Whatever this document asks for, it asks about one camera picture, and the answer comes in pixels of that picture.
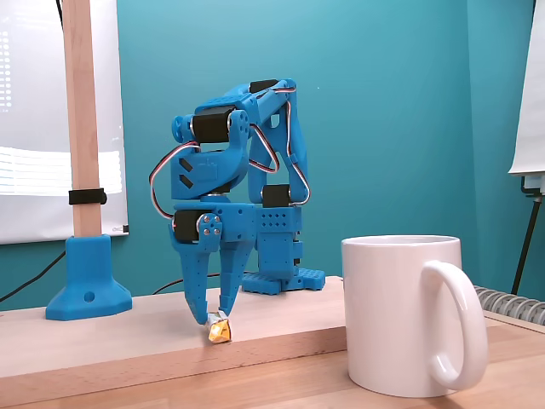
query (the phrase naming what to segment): wooden post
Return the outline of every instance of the wooden post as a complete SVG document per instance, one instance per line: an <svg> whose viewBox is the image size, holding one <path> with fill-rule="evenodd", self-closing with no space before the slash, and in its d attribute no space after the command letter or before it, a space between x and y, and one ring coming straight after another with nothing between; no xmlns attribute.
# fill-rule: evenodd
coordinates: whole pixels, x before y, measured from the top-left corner
<svg viewBox="0 0 545 409"><path fill-rule="evenodd" d="M100 182L89 0L64 0L62 18L72 189L96 189ZM101 235L100 204L76 204L73 212L76 237Z"/></svg>

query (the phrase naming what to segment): flexible hose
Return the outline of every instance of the flexible hose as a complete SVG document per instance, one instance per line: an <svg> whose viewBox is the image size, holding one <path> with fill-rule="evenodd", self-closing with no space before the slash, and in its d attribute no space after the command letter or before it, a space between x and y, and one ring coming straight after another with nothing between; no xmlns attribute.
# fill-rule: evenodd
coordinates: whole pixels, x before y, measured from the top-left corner
<svg viewBox="0 0 545 409"><path fill-rule="evenodd" d="M486 311L545 325L545 302L478 286L475 286L475 291Z"/></svg>

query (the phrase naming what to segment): red and white wire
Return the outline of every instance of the red and white wire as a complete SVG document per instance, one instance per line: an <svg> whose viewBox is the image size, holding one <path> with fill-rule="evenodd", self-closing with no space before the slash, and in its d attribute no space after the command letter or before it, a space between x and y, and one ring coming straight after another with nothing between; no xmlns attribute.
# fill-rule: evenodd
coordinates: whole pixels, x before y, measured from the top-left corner
<svg viewBox="0 0 545 409"><path fill-rule="evenodd" d="M261 143L267 150L267 153L271 157L271 160L274 162L274 169L269 168L268 166L265 166L264 164L260 164L259 162L254 161L254 159L250 159L250 164L259 170L263 170L266 173L278 172L278 169L280 169L280 161L278 160L278 156L276 156L276 153L274 152L273 147L267 140L267 137L265 136L261 128L257 126L256 124L250 124L250 128L252 128L256 132L257 136L259 136Z"/></svg>
<svg viewBox="0 0 545 409"><path fill-rule="evenodd" d="M189 142L186 142L182 145L179 145L178 147L175 147L172 151L170 151L169 153L167 153L160 161L159 163L157 164L157 166L155 166L155 169L152 171L152 173L150 174L150 177L149 177L149 181L150 181L150 193L152 195L152 202L153 202L153 207L155 207L155 210L159 213L159 215L161 215L162 217L164 217L165 219L172 219L173 215L171 215L170 213L167 213L166 211L164 211L162 208L161 208L161 205L158 203L157 201L157 197L155 196L155 189L153 188L153 183L155 182L155 176L157 176L157 174L161 171L161 169L174 157L176 156L178 153L180 153L181 151L183 151L184 149L189 149L189 148L192 148L194 147L195 149L197 149L198 151L201 150L201 147L198 145L198 143L196 143L195 141L189 141Z"/></svg>
<svg viewBox="0 0 545 409"><path fill-rule="evenodd" d="M295 88L276 88L276 89L274 89L274 92L276 92L277 94L291 93L291 92L295 92L295 91L296 91ZM288 158L290 158L290 160L291 160L291 102L289 102L289 101L286 101L286 124L287 124L287 128L288 128L288 140L286 142L286 152L288 154ZM295 205L295 206L303 206L303 205L306 205L308 203L308 200L310 200L312 192L310 190L310 185L308 184L307 178L305 177L305 175L303 175L303 172L301 171L301 168L299 168L299 165L294 164L293 162L292 162L292 164L293 164L293 169L295 170L296 174L299 176L299 178L303 182L303 185L305 185L305 189L308 191L308 195L303 201L294 202L292 204Z"/></svg>

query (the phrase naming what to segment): projector screen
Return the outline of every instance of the projector screen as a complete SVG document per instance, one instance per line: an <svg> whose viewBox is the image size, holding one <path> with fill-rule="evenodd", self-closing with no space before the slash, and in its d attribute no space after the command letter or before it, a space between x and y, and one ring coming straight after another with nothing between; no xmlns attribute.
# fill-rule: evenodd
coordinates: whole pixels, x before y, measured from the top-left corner
<svg viewBox="0 0 545 409"><path fill-rule="evenodd" d="M545 0L536 1L522 92L514 175L545 173Z"/></svg>
<svg viewBox="0 0 545 409"><path fill-rule="evenodd" d="M91 0L102 232L129 230L116 0ZM73 235L64 40L55 1L0 0L0 244Z"/></svg>

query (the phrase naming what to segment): mounting hole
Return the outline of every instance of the mounting hole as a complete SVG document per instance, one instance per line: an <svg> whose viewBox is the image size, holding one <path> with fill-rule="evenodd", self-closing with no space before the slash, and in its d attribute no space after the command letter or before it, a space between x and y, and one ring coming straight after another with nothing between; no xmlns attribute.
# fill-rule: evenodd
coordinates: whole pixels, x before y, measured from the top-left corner
<svg viewBox="0 0 545 409"><path fill-rule="evenodd" d="M276 128L280 124L280 115L275 113L271 115L271 128Z"/></svg>
<svg viewBox="0 0 545 409"><path fill-rule="evenodd" d="M94 299L95 299L95 294L92 291L87 291L83 295L83 300L85 300L85 302L93 302Z"/></svg>

